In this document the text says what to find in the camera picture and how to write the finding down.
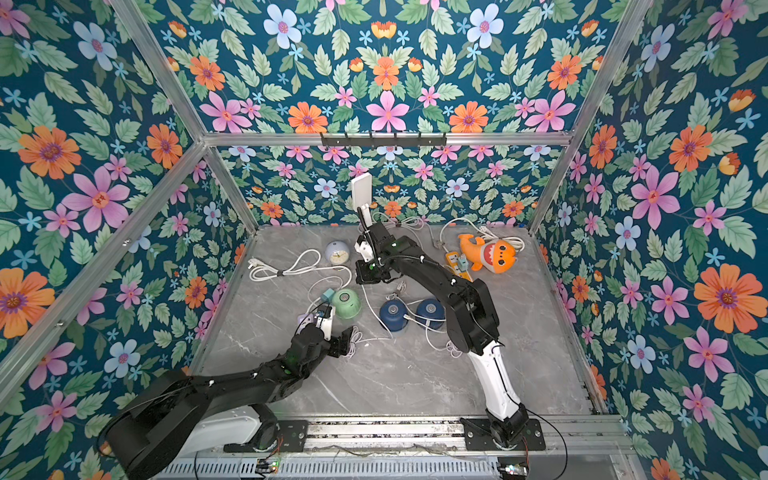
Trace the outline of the green cordless meat grinder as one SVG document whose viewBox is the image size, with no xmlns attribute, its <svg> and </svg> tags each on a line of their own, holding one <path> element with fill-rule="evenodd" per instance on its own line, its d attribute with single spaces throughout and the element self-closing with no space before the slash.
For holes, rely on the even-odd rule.
<svg viewBox="0 0 768 480">
<path fill-rule="evenodd" d="M 355 319 L 362 309 L 358 294 L 349 288 L 336 291 L 331 298 L 331 305 L 342 320 Z"/>
</svg>

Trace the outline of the dark blue meat grinder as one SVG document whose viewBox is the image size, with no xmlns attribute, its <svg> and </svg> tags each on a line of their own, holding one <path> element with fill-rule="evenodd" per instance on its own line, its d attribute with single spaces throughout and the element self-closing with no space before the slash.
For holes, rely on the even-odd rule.
<svg viewBox="0 0 768 480">
<path fill-rule="evenodd" d="M 398 299 L 386 301 L 378 314 L 383 328 L 391 334 L 403 332 L 407 328 L 409 321 L 406 315 L 406 306 Z"/>
<path fill-rule="evenodd" d="M 415 319 L 431 330 L 441 330 L 445 325 L 445 310 L 435 298 L 423 300 L 417 307 Z"/>
</svg>

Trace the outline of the dark blue meat grinder front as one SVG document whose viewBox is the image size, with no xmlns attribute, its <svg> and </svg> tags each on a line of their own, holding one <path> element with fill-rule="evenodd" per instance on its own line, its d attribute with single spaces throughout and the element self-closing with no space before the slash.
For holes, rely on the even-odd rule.
<svg viewBox="0 0 768 480">
<path fill-rule="evenodd" d="M 441 330 L 445 325 L 445 310 L 435 298 L 423 300 L 417 307 L 415 319 L 431 330 Z"/>
</svg>

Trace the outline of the teal USB charger adapter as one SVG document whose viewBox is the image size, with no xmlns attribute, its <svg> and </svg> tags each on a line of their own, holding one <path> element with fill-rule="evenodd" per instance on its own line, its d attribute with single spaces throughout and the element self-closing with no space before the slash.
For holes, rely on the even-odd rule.
<svg viewBox="0 0 768 480">
<path fill-rule="evenodd" d="M 465 255 L 460 255 L 457 257 L 457 265 L 461 271 L 467 271 L 470 266 L 469 261 Z"/>
</svg>

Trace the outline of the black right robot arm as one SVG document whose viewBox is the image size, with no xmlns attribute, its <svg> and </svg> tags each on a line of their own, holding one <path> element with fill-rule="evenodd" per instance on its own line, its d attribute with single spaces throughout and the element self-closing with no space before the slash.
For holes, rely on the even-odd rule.
<svg viewBox="0 0 768 480">
<path fill-rule="evenodd" d="M 389 282 L 399 274 L 439 301 L 449 340 L 468 357 L 482 386 L 488 417 L 499 424 L 525 423 L 528 412 L 504 365 L 499 317 L 487 285 L 450 272 L 415 240 L 395 237 L 381 222 L 362 223 L 355 250 L 361 255 L 356 261 L 359 284 Z"/>
</svg>

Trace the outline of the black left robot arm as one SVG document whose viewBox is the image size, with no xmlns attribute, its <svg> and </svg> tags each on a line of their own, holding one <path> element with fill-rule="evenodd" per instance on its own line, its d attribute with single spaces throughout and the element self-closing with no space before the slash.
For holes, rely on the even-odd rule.
<svg viewBox="0 0 768 480">
<path fill-rule="evenodd" d="M 355 330 L 307 325 L 281 355 L 242 372 L 188 376 L 167 371 L 99 434 L 126 476 L 150 479 L 179 455 L 228 444 L 265 450 L 276 436 L 269 404 L 297 391 L 328 356 L 348 354 Z"/>
</svg>

